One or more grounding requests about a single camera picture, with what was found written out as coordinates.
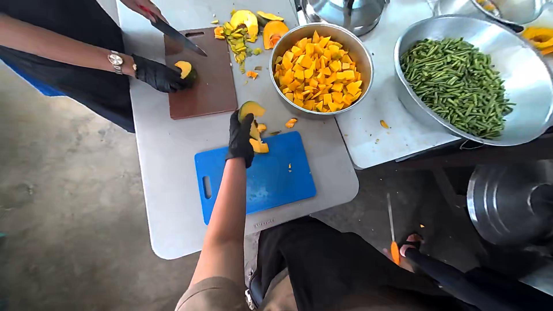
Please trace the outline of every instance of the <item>blue cutting board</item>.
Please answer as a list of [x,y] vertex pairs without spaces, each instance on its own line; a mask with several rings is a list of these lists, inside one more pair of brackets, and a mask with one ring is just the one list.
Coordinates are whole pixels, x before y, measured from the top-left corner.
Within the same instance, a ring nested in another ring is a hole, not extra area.
[[[315,196],[317,190],[300,133],[279,134],[264,138],[263,142],[269,144],[269,153],[256,153],[252,166],[246,170],[246,214]],[[227,151],[228,147],[224,147],[194,156],[206,225],[221,186]],[[209,198],[204,177],[209,179]]]

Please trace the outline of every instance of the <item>kitchen knife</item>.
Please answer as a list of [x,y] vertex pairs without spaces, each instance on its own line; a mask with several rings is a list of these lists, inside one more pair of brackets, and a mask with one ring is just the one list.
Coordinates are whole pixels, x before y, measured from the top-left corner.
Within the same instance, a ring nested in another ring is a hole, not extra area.
[[187,37],[183,36],[183,34],[179,33],[175,28],[171,27],[168,23],[166,23],[164,20],[159,18],[156,14],[154,14],[152,11],[150,11],[148,8],[144,6],[140,6],[140,9],[143,11],[149,13],[152,15],[156,22],[150,21],[152,26],[156,27],[158,30],[160,30],[162,33],[167,35],[169,38],[177,41],[178,43],[182,44],[185,48],[190,49],[197,54],[200,54],[202,56],[207,56],[207,54],[202,50],[199,46],[194,44],[194,42],[190,41]]

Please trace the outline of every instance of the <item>green bean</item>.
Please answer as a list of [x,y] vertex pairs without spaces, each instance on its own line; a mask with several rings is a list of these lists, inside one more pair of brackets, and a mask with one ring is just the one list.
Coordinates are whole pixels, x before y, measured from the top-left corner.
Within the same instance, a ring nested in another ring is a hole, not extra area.
[[490,55],[463,38],[424,39],[404,53],[400,66],[421,100],[453,126],[474,136],[496,138],[515,103]]

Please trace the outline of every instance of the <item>black nitrile glove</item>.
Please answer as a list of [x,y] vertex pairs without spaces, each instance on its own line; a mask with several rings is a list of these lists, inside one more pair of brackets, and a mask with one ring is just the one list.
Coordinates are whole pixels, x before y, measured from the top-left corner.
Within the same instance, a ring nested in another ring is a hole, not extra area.
[[253,147],[249,143],[249,130],[252,127],[253,114],[249,113],[242,123],[238,121],[238,110],[231,115],[230,133],[228,140],[228,159],[244,158],[246,168],[252,166]]
[[157,61],[132,55],[136,64],[136,78],[146,82],[154,89],[164,93],[175,93],[190,87],[187,79],[181,79],[180,73]]

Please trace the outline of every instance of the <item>hand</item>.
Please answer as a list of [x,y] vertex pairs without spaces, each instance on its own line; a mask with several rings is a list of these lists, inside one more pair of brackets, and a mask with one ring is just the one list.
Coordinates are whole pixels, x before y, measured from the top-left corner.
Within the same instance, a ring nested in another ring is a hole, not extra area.
[[252,126],[253,114],[249,113],[242,123],[238,121],[238,110],[231,115],[230,139],[228,141],[227,160],[244,158],[246,168],[252,166],[253,147],[249,143],[249,130]]
[[137,12],[138,14],[146,17],[151,22],[156,22],[156,17],[161,18],[165,22],[167,20],[161,14],[158,7],[155,6],[150,0],[120,0],[127,8]]
[[192,82],[188,79],[181,79],[180,72],[173,70],[157,61],[149,60],[137,55],[132,55],[136,64],[135,77],[154,89],[164,93],[175,93],[191,87]]

